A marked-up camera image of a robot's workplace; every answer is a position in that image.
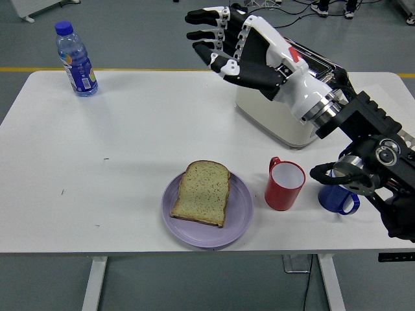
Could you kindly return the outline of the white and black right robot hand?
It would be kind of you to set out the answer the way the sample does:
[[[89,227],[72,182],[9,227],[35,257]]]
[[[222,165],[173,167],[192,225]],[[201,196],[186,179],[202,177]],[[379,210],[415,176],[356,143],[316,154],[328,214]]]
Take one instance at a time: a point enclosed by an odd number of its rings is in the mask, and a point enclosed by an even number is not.
[[[190,11],[185,21],[211,26],[187,38],[212,71],[286,104],[295,119],[315,119],[334,97],[326,83],[309,73],[299,52],[262,17],[235,6],[216,6]]]

